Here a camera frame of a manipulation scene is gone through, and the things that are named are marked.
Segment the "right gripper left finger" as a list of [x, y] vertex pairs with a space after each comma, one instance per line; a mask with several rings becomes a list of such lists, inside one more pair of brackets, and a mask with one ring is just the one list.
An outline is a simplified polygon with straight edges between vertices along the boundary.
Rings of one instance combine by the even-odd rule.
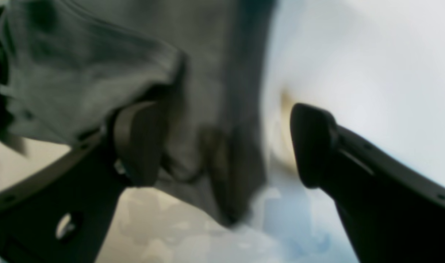
[[157, 181], [166, 106], [110, 114], [59, 160], [0, 192], [0, 258], [7, 263], [93, 263], [119, 198]]

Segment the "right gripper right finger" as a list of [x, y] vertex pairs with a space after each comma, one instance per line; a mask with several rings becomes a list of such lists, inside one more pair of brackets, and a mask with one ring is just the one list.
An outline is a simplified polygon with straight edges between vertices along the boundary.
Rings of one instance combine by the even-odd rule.
[[296, 103], [290, 133], [299, 178], [334, 200], [361, 263], [445, 263], [445, 187]]

